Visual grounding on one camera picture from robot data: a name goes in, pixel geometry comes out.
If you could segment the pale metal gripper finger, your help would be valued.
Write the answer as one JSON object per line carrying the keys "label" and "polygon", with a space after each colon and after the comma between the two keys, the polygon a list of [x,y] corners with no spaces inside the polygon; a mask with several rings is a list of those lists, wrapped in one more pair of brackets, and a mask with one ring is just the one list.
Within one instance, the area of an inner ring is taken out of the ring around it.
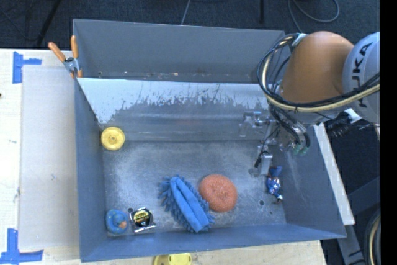
{"label": "pale metal gripper finger", "polygon": [[268,128],[267,117],[264,117],[261,111],[247,111],[243,113],[243,121],[239,124],[239,136],[265,135]]}
{"label": "pale metal gripper finger", "polygon": [[273,154],[269,151],[263,151],[257,157],[253,167],[249,169],[252,177],[265,176],[268,173],[269,166],[272,162]]}

